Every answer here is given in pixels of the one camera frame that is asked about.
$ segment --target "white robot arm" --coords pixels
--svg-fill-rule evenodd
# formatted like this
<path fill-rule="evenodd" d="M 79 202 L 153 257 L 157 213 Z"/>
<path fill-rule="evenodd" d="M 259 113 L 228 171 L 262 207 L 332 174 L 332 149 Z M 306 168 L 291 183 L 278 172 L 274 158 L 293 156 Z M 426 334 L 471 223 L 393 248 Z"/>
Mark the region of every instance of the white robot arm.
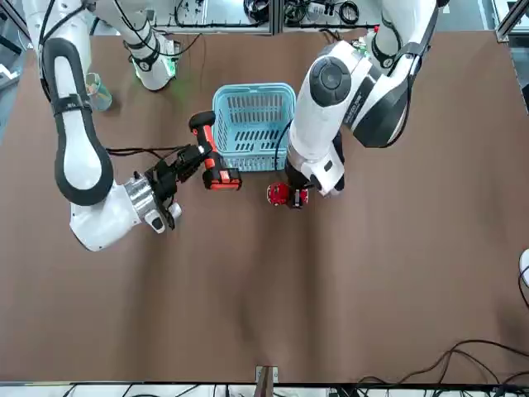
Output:
<path fill-rule="evenodd" d="M 172 228 L 180 208 L 172 201 L 165 207 L 164 201 L 211 148 L 185 147 L 174 163 L 161 161 L 144 175 L 116 184 L 112 162 L 94 129 L 84 84 L 90 65 L 84 10 L 118 29 L 136 74 L 150 90 L 163 88 L 174 76 L 179 48 L 156 33 L 144 13 L 137 12 L 145 8 L 145 2 L 127 0 L 127 16 L 117 0 L 23 0 L 23 7 L 58 132 L 55 180 L 71 202 L 70 228 L 75 236 L 90 251 L 99 251 L 141 222 L 158 233 L 166 226 Z"/>
<path fill-rule="evenodd" d="M 438 6 L 436 0 L 383 0 L 383 23 L 367 40 L 370 59 L 345 41 L 317 57 L 288 130 L 286 173 L 292 200 L 299 200 L 295 192 L 309 185 L 323 195 L 343 190 L 342 124 L 365 147 L 388 147 L 400 137 Z"/>

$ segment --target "brown tabletop surface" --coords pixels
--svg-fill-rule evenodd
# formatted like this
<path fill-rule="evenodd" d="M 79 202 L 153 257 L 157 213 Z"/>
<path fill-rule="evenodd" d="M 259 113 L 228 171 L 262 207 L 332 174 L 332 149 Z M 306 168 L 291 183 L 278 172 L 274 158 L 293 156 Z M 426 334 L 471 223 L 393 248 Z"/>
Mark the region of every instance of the brown tabletop surface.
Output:
<path fill-rule="evenodd" d="M 189 116 L 224 84 L 295 91 L 322 34 L 201 37 L 179 78 L 144 89 L 117 37 L 93 40 L 114 97 L 94 116 L 106 146 L 193 142 Z M 85 251 L 55 186 L 55 124 L 29 57 L 0 146 L 0 379 L 396 381 L 455 342 L 529 350 L 517 289 L 529 245 L 529 120 L 508 48 L 493 32 L 438 33 L 401 141 L 366 150 L 345 136 L 346 191 L 301 212 L 265 199 L 274 173 L 240 192 L 181 185 L 177 229 L 136 227 Z M 153 165 L 114 159 L 123 183 Z M 528 362 L 467 346 L 503 379 Z M 439 370 L 412 378 L 436 382 Z M 485 383 L 463 357 L 446 381 Z"/>

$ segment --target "blue plastic basket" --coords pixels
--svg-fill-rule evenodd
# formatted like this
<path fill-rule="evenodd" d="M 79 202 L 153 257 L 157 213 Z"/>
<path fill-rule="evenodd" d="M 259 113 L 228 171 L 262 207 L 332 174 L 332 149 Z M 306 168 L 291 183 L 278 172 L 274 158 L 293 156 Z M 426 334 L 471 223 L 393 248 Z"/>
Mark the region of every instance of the blue plastic basket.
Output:
<path fill-rule="evenodd" d="M 287 84 L 234 84 L 213 97 L 213 139 L 228 168 L 274 170 L 275 148 L 293 118 L 296 95 Z M 278 170 L 287 157 L 287 133 L 279 143 Z"/>

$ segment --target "power drill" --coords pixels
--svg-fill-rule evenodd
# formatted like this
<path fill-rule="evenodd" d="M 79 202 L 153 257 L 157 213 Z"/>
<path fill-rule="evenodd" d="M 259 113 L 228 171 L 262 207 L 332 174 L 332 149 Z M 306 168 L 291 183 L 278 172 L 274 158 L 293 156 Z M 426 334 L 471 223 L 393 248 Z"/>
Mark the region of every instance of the power drill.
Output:
<path fill-rule="evenodd" d="M 242 186 L 241 173 L 237 168 L 224 168 L 222 157 L 213 140 L 212 126 L 215 124 L 215 112 L 200 112 L 189 119 L 189 129 L 197 137 L 200 146 L 209 144 L 212 150 L 206 155 L 206 170 L 202 174 L 206 189 L 239 190 Z"/>

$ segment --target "clear glass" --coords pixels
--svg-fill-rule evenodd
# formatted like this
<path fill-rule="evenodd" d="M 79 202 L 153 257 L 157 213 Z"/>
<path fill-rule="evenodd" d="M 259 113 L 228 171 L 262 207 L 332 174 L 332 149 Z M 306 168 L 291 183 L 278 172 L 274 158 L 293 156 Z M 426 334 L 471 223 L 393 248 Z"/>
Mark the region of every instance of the clear glass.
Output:
<path fill-rule="evenodd" d="M 108 92 L 107 87 L 101 82 L 101 77 L 97 73 L 88 73 L 84 80 L 86 91 L 90 98 L 90 104 L 93 110 L 104 112 L 112 105 L 112 95 Z"/>

